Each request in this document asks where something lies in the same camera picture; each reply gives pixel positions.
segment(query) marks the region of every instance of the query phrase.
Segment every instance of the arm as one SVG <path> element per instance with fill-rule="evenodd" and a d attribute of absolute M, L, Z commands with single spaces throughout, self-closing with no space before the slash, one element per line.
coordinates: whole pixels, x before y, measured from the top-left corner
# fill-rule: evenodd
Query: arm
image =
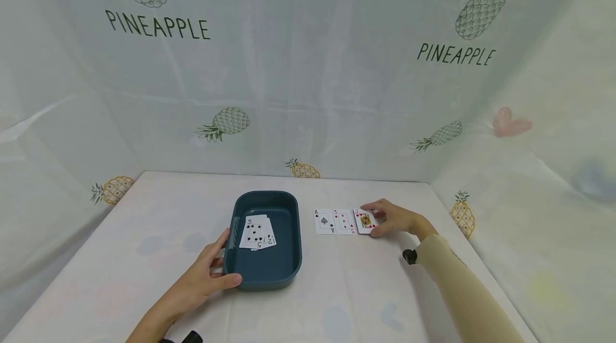
<path fill-rule="evenodd" d="M 210 269 L 222 266 L 222 258 L 216 255 L 228 234 L 229 230 L 224 230 L 216 242 L 203 249 L 193 265 L 143 315 L 126 343 L 159 343 L 175 321 L 201 306 L 211 294 L 240 285 L 242 276 L 238 273 L 210 273 Z"/>
<path fill-rule="evenodd" d="M 475 274 L 451 250 L 445 238 L 421 214 L 378 200 L 361 206 L 375 210 L 385 221 L 372 237 L 389 231 L 407 231 L 420 239 L 417 264 L 422 265 L 441 291 L 443 301 L 464 343 L 523 343 L 511 320 Z"/>

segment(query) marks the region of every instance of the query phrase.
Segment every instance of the pink heart print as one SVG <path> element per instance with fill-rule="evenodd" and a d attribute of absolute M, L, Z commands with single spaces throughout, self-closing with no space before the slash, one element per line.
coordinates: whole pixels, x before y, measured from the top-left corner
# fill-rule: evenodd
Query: pink heart print
<path fill-rule="evenodd" d="M 494 126 L 494 136 L 497 137 L 512 137 L 528 131 L 533 127 L 533 123 L 528 120 L 517 119 L 511 120 L 511 109 L 502 108 L 494 117 L 492 123 Z"/>

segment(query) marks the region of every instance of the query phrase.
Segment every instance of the beige sleeve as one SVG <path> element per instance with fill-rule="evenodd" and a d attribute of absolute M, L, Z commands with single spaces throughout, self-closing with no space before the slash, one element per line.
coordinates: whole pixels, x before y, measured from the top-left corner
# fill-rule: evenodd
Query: beige sleeve
<path fill-rule="evenodd" d="M 511 320 L 474 273 L 438 234 L 427 237 L 417 251 L 464 343 L 523 343 Z"/>

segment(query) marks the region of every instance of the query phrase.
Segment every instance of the right hand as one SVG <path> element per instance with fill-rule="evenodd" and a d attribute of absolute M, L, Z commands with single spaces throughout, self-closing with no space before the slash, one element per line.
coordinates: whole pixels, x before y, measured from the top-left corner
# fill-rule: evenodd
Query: right hand
<path fill-rule="evenodd" d="M 436 229 L 421 214 L 394 205 L 385 199 L 364 204 L 361 209 L 372 210 L 374 217 L 385 219 L 381 225 L 370 232 L 370 236 L 374 238 L 392 231 L 405 231 L 416 235 L 420 241 L 423 241 L 429 235 L 437 234 Z"/>

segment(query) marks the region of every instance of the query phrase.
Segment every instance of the table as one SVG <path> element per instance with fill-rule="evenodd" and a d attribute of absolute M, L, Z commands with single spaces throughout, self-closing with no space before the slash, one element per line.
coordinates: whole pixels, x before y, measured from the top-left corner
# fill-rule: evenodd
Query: table
<path fill-rule="evenodd" d="M 135 324 L 229 225 L 250 190 L 299 203 L 303 264 L 280 291 L 212 297 L 167 338 L 205 342 L 460 342 L 437 287 L 402 250 L 409 234 L 317 235 L 315 208 L 352 209 L 385 197 L 424 214 L 481 279 L 527 342 L 536 342 L 433 189 L 418 182 L 146 172 L 74 255 L 5 342 L 123 342 Z"/>

